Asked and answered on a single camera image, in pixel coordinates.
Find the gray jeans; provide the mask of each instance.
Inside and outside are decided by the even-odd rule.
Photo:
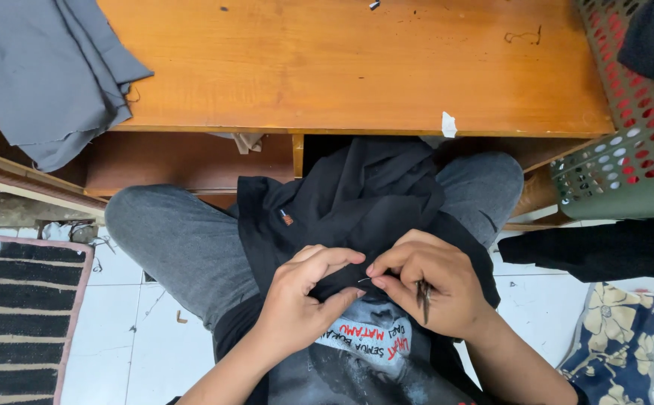
[[[451,214],[489,247],[522,192],[519,164],[489,152],[452,161],[438,175]],[[107,205],[116,243],[210,331],[259,292],[242,250],[237,220],[168,184],[128,187]]]

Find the striped rug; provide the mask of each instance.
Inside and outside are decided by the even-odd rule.
[[[93,256],[87,245],[0,236],[0,404],[59,405]]]

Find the person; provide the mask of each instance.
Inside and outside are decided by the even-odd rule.
[[[455,159],[436,179],[446,195],[441,210],[485,247],[507,222],[523,184],[519,164],[495,152]],[[105,220],[117,244],[212,331],[222,315],[259,293],[237,215],[162,184],[117,193]],[[323,277],[364,260],[351,249],[305,246],[277,269],[250,332],[170,403],[241,404],[267,374],[270,405],[582,402],[485,301],[466,254],[434,235],[412,230],[369,266],[367,275],[390,300],[364,297],[357,288],[323,303],[307,295]],[[432,286],[426,322],[416,300],[422,279]],[[484,393],[458,356],[448,366],[453,378],[430,367],[432,332],[466,342]]]

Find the blue floral cloth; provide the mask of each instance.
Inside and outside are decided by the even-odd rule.
[[[592,284],[558,370],[592,405],[654,404],[654,294]]]

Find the scissors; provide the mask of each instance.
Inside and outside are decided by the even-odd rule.
[[[425,280],[417,281],[417,307],[424,311],[424,325],[429,318],[429,297],[432,292],[432,285]]]

